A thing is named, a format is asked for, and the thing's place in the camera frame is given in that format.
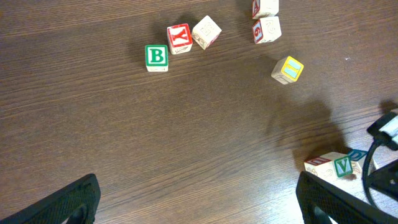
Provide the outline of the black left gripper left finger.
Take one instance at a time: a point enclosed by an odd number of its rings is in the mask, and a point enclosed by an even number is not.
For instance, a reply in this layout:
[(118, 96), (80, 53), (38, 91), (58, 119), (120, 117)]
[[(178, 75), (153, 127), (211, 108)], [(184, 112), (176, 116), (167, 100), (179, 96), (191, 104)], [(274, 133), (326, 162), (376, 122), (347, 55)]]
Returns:
[(94, 174), (87, 174), (1, 223), (93, 224), (101, 191)]

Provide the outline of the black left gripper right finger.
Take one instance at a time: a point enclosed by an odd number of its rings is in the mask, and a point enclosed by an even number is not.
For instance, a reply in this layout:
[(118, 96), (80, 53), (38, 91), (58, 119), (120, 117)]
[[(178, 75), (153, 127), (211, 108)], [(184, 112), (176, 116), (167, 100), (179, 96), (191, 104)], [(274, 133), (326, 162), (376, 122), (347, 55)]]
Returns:
[(307, 172), (300, 173), (296, 196), (305, 224), (397, 223), (397, 218)]

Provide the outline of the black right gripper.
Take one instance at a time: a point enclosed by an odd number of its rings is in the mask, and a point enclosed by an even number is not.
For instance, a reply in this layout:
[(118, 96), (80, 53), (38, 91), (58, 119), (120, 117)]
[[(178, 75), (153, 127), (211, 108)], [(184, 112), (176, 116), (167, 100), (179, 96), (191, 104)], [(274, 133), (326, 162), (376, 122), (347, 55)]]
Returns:
[(369, 178), (370, 188), (397, 201), (397, 160), (375, 170)]

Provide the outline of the wooden block number 8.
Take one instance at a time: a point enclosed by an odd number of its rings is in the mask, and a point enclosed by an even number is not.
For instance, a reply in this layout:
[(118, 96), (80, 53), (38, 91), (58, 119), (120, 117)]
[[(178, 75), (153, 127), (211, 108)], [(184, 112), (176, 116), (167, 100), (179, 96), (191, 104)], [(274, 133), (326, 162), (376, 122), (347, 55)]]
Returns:
[(323, 180), (333, 182), (339, 179), (336, 176), (334, 160), (344, 156), (347, 155), (339, 152), (329, 152), (320, 157), (305, 161), (305, 170)]

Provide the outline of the ice cream picture wooden block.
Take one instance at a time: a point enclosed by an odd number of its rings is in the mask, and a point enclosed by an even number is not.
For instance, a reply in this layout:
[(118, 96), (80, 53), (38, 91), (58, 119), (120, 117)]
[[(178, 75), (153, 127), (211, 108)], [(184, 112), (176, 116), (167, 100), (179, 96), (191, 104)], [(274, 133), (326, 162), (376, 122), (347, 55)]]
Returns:
[[(352, 149), (348, 153), (348, 156), (350, 157), (350, 160), (351, 160), (351, 166), (353, 168), (353, 174), (357, 178), (362, 177), (364, 162), (365, 162), (365, 158), (366, 158), (367, 154), (368, 154), (367, 151), (362, 151), (362, 150), (357, 150), (357, 149)], [(379, 168), (379, 166), (374, 161), (374, 159), (371, 159), (371, 162), (369, 164), (368, 174), (374, 172), (378, 168)]]

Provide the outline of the green V wooden block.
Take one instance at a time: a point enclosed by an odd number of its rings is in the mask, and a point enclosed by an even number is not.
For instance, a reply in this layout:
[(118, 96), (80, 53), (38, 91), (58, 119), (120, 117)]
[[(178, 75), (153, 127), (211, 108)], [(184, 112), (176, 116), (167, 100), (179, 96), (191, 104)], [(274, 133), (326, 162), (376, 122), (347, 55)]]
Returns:
[(351, 159), (349, 156), (344, 156), (334, 160), (334, 168), (337, 178), (344, 177), (353, 173)]

